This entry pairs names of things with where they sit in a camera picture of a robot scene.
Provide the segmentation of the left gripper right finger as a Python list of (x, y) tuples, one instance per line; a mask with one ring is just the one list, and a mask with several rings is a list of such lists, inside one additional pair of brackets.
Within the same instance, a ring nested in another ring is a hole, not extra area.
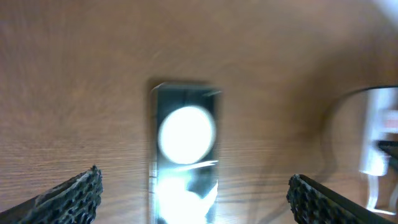
[(393, 224), (303, 174), (289, 179), (286, 198), (298, 224)]

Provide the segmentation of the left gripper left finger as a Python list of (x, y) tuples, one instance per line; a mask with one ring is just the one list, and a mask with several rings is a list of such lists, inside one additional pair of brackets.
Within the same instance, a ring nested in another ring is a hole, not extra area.
[(8, 224), (90, 224), (103, 193), (102, 173), (96, 166), (1, 212)]

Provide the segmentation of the black Samsung flip phone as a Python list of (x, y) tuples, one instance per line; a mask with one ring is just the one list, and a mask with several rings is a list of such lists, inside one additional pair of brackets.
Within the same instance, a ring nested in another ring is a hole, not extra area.
[(220, 95), (194, 82), (150, 91), (149, 223), (215, 222)]

